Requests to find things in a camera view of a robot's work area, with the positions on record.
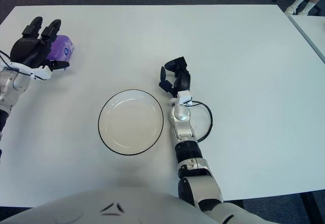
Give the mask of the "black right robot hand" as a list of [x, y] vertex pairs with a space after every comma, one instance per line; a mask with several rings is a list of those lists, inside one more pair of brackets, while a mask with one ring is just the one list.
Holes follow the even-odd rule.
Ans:
[[[191, 76], [186, 67], [187, 63], [183, 56], [171, 60], [161, 67], [159, 86], [172, 95], [168, 102], [169, 106], [192, 105], [192, 95], [189, 92]], [[174, 73], [176, 78], [174, 84], [166, 79], [166, 70]]]

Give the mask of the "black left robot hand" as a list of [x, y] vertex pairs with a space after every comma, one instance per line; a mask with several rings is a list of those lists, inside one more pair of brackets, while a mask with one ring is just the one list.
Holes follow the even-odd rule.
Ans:
[[54, 70], [70, 66], [74, 45], [65, 35], [58, 35], [61, 20], [55, 19], [41, 34], [42, 17], [26, 26], [22, 37], [13, 45], [8, 68], [35, 80], [48, 80]]

